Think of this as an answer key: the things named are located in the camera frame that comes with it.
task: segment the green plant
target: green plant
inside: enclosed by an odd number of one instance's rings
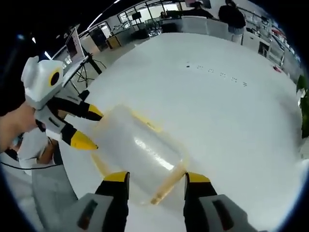
[[[301,109],[301,114],[303,117],[303,122],[302,122],[302,138],[307,138],[309,137],[309,96],[308,96],[308,88],[307,88],[307,81],[305,76],[300,75],[297,85],[296,85],[296,93],[302,90],[304,91],[304,96],[301,97],[300,99],[300,109]]]

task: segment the black shirt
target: black shirt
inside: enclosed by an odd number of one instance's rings
[[[192,9],[190,11],[183,11],[185,16],[202,16],[206,18],[213,18],[212,14],[203,9]]]
[[[230,27],[243,28],[246,25],[245,18],[239,9],[232,6],[222,6],[219,10],[220,21],[227,23]]]

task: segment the black cable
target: black cable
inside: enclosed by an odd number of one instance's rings
[[[19,168],[19,167],[15,167],[15,166],[12,166],[12,165],[7,164],[7,163],[3,163],[3,162],[0,162],[0,163],[2,163],[2,164],[5,165],[5,166],[9,166],[9,167],[11,167],[11,168],[16,168],[16,169],[20,169],[20,170],[45,169],[45,168],[56,167],[56,166],[62,165],[62,164],[54,164],[54,165],[50,165],[50,166],[47,166],[47,167],[41,167],[41,168]]]

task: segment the white table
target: white table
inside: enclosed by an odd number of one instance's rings
[[[295,84],[261,55],[207,35],[162,34],[119,58],[88,88],[102,112],[123,103],[181,141],[189,170],[271,230],[293,207],[304,180]],[[89,133],[93,122],[68,116]],[[90,153],[60,143],[78,198],[102,179]],[[182,212],[129,203],[126,231],[185,231]]]

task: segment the plastic container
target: plastic container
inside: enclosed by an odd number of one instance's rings
[[[129,200],[159,204],[176,185],[166,204],[183,202],[184,186],[177,183],[186,172],[187,152],[149,120],[118,105],[95,126],[92,140],[99,146],[92,158],[103,176],[130,172]]]

